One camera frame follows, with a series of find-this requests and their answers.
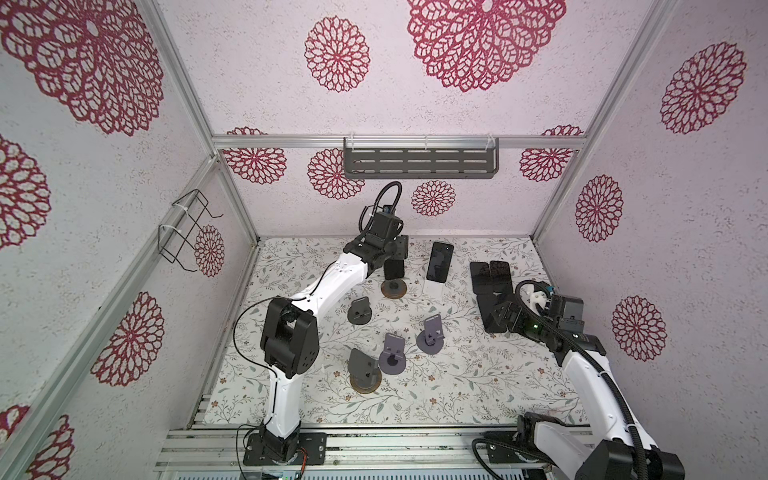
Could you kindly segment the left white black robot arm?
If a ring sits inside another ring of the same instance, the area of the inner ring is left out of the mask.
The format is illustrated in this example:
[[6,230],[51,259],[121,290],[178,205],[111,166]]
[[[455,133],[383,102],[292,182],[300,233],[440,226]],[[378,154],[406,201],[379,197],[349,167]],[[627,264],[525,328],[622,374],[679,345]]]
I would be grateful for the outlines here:
[[269,302],[260,340],[264,361],[275,371],[265,417],[268,437],[284,442],[299,430],[303,375],[320,352],[320,320],[395,256],[402,229],[393,205],[377,208],[319,279],[290,297]]

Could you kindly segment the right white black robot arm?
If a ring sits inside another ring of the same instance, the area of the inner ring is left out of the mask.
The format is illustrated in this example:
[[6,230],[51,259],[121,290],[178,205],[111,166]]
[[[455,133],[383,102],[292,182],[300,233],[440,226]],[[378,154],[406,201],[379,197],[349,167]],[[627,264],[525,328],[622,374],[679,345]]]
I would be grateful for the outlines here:
[[679,457],[661,450],[629,407],[600,340],[583,331],[583,303],[532,283],[478,299],[489,333],[515,333],[545,345],[581,398],[597,442],[578,440],[564,421],[544,414],[519,415],[513,432],[488,432],[471,443],[485,446],[485,470],[513,458],[557,468],[568,479],[682,479]]

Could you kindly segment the back wooden base stand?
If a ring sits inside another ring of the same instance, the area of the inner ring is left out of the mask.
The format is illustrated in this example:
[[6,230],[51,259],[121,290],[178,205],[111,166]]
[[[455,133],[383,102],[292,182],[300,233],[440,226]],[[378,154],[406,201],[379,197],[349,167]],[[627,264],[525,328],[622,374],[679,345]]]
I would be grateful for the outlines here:
[[407,285],[403,279],[385,280],[381,292],[388,299],[400,299],[406,295]]

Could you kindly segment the clear acrylic phone stand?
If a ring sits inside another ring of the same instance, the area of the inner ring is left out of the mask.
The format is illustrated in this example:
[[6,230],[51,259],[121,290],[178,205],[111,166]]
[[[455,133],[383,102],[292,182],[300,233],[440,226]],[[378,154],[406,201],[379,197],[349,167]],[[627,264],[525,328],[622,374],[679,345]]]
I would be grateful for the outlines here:
[[444,283],[425,280],[423,294],[434,301],[441,301],[443,299],[444,289]]

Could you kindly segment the dark left phone stand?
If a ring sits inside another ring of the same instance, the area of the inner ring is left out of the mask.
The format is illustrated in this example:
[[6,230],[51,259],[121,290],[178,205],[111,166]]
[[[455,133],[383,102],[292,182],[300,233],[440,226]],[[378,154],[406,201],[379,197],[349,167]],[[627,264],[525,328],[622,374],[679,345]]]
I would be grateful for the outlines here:
[[367,296],[354,299],[347,312],[348,321],[356,326],[368,324],[373,317],[370,300]]

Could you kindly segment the grey round right stand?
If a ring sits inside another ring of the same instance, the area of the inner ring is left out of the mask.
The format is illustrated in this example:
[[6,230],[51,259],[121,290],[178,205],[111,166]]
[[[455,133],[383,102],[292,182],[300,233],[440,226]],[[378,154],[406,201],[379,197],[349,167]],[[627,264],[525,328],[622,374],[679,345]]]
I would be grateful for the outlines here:
[[440,314],[424,320],[423,329],[416,338],[417,347],[428,355],[438,354],[444,346],[444,332]]

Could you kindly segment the grey round phone stand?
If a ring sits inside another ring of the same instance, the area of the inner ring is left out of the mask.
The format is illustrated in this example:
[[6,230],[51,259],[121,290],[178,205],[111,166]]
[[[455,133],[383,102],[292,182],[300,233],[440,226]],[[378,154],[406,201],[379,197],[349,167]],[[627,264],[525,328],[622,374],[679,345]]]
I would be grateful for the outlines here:
[[406,368],[405,339],[398,335],[387,333],[384,349],[379,356],[379,369],[387,375],[400,375]]

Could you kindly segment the wooden base phone stand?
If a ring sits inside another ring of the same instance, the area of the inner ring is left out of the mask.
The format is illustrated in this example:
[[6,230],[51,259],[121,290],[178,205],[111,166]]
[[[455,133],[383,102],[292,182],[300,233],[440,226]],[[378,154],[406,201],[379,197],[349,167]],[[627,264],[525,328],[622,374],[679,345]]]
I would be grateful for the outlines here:
[[360,394],[373,393],[381,385],[382,373],[378,362],[357,348],[350,352],[348,372],[351,387]]

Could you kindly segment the dark grey wall shelf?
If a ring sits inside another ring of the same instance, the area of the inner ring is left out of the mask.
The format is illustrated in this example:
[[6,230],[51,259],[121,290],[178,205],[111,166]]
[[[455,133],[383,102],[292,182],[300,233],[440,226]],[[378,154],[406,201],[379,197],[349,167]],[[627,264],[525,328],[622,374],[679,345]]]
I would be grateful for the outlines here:
[[343,140],[342,166],[358,180],[483,180],[499,170],[499,149],[492,139],[480,148],[358,146]]

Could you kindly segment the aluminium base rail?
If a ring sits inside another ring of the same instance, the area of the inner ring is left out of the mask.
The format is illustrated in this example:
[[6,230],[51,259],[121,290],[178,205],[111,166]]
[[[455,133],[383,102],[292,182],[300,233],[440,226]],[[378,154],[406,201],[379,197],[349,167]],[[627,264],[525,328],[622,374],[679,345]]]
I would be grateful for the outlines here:
[[[260,455],[256,429],[172,430],[161,446],[156,472],[255,472],[281,469]],[[472,441],[515,432],[513,425],[479,426],[325,426],[303,430],[302,444],[312,449],[307,473],[322,470],[395,470],[457,468],[478,465]]]

